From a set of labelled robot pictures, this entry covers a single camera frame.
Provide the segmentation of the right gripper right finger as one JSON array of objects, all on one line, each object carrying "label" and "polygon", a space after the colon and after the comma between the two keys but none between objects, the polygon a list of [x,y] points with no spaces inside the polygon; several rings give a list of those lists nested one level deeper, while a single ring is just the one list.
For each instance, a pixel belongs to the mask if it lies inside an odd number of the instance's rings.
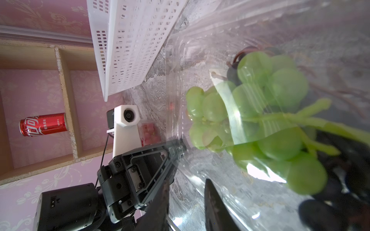
[{"label": "right gripper right finger", "polygon": [[239,231],[210,179],[204,189],[205,227],[207,231]]}]

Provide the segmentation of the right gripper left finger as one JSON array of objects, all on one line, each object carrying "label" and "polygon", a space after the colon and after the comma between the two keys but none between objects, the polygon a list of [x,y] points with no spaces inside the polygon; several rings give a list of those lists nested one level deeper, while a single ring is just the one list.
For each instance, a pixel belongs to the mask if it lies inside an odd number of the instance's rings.
[{"label": "right gripper left finger", "polygon": [[165,180],[135,231],[168,231],[169,182]]}]

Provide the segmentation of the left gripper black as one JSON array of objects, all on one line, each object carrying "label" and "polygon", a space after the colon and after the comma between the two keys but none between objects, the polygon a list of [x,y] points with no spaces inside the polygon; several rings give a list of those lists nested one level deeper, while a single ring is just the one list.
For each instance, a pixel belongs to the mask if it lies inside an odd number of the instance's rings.
[{"label": "left gripper black", "polygon": [[165,180],[176,172],[176,162],[187,151],[184,140],[169,140],[116,156],[97,172],[103,201],[112,223],[150,203]]}]

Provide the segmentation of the green grape bunch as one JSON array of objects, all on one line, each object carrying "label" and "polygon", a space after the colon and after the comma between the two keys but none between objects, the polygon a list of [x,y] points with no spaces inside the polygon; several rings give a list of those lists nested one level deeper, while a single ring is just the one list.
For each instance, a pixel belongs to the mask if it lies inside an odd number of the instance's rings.
[{"label": "green grape bunch", "polygon": [[227,151],[240,169],[273,173],[296,194],[328,196],[330,161],[348,160],[346,143],[370,145],[368,131],[319,117],[332,109],[330,98],[304,103],[309,82],[288,55],[242,52],[225,75],[211,75],[213,86],[186,91],[192,145]]}]

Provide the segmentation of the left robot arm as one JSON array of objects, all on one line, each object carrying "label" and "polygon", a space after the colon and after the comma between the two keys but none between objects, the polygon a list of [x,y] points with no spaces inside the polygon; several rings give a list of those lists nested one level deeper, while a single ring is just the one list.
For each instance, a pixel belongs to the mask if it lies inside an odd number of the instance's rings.
[{"label": "left robot arm", "polygon": [[175,163],[186,150],[183,139],[137,148],[102,166],[98,186],[87,183],[43,192],[34,230],[134,230],[135,212],[149,208],[164,181],[172,183]]}]

